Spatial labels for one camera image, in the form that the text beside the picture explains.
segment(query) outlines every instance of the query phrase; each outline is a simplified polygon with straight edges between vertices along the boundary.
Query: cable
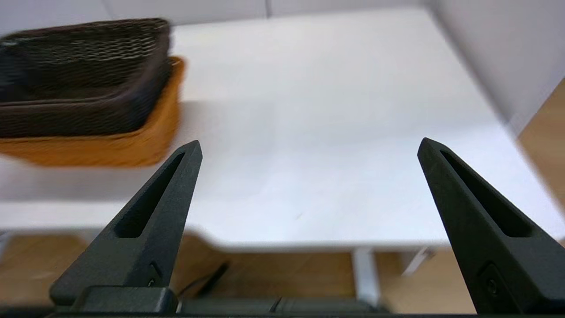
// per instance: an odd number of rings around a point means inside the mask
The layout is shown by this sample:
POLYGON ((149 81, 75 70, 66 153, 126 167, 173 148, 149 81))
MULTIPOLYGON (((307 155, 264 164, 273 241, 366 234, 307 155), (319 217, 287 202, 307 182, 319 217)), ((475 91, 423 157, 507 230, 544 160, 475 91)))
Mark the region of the cable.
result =
POLYGON ((197 286, 203 281, 206 281, 206 283, 196 293, 196 297, 198 298, 206 295, 208 292, 210 292, 212 287, 216 284, 216 282, 220 279, 220 277, 226 272, 226 270, 228 270, 228 267, 229 264, 227 262, 222 263, 217 268, 217 270, 215 270, 213 273, 197 278, 194 281, 190 282, 188 285, 186 285, 183 289, 181 289, 181 291, 179 291, 177 297, 180 298, 187 290, 191 289, 194 286, 197 286))

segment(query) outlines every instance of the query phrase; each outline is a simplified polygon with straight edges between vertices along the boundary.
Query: table top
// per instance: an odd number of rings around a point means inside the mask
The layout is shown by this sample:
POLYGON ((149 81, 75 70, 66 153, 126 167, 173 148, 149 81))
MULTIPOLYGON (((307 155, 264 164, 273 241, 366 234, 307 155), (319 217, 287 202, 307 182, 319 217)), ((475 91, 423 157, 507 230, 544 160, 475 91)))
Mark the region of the table top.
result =
MULTIPOLYGON (((186 222, 221 248, 449 244, 416 157, 446 144, 555 238, 565 222, 423 8, 175 27, 186 222)), ((0 159, 1 230, 101 229, 155 171, 0 159)))

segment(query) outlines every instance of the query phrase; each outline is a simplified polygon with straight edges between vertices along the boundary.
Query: table leg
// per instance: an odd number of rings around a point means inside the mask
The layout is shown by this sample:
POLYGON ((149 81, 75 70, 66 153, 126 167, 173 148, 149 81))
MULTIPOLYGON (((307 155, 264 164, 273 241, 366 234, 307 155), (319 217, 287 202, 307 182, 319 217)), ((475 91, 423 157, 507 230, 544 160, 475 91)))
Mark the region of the table leg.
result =
POLYGON ((11 237, 12 233, 10 232, 0 233, 0 260, 2 259, 2 255, 4 254, 4 251, 6 250, 11 237))
POLYGON ((377 306, 381 297, 375 253, 371 248, 357 248, 351 253, 355 293, 358 300, 377 306))
POLYGON ((432 251, 429 246, 422 247, 417 251, 401 252, 400 261, 402 264, 402 275, 410 276, 414 274, 418 267, 431 256, 432 251))
POLYGON ((80 230, 76 235, 86 244, 90 244, 102 230, 80 230))

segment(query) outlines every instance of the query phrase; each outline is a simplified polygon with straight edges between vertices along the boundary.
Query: wicker basket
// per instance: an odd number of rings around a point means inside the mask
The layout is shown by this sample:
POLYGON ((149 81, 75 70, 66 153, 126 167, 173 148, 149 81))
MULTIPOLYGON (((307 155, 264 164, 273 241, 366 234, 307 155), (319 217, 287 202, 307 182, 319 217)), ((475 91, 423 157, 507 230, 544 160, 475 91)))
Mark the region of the wicker basket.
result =
POLYGON ((0 139, 0 153, 42 166, 134 167, 157 164, 168 153, 179 125, 179 86, 184 62, 170 58, 173 71, 149 115, 137 131, 110 136, 0 139))
POLYGON ((0 39, 0 137, 140 128, 171 72, 169 32, 165 20, 135 19, 0 39))

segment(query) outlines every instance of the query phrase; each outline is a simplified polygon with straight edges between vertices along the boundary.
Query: dark brown wicker basket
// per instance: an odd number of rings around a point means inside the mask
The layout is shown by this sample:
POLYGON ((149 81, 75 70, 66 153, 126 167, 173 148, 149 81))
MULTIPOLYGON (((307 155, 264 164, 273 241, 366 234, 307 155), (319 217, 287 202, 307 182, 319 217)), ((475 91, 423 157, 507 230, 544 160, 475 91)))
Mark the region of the dark brown wicker basket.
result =
POLYGON ((94 22, 0 39, 0 137, 140 128, 171 72, 163 19, 94 22))

